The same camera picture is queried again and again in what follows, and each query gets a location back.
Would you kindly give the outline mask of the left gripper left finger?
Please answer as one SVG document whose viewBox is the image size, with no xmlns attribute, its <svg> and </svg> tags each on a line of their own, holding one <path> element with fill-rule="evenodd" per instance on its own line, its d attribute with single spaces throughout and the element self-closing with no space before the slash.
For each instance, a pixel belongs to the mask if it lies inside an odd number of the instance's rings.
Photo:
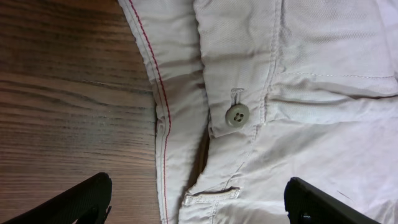
<svg viewBox="0 0 398 224">
<path fill-rule="evenodd" d="M 104 224 L 111 194 L 112 180 L 100 172 L 4 224 Z"/>
</svg>

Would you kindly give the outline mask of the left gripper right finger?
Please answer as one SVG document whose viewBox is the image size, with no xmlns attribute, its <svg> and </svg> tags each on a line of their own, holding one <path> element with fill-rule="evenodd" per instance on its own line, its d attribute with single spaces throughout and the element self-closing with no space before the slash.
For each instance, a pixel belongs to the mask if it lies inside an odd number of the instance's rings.
<svg viewBox="0 0 398 224">
<path fill-rule="evenodd" d="M 298 177 L 284 190 L 290 224 L 379 224 Z"/>
</svg>

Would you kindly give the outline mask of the beige cotton shorts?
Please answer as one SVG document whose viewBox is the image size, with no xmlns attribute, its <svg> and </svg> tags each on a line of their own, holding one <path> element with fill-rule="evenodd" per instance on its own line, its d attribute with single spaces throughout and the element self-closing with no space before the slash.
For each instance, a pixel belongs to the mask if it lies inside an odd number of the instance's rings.
<svg viewBox="0 0 398 224">
<path fill-rule="evenodd" d="M 121 0 L 162 223 L 287 223 L 300 177 L 397 222 L 397 2 Z"/>
</svg>

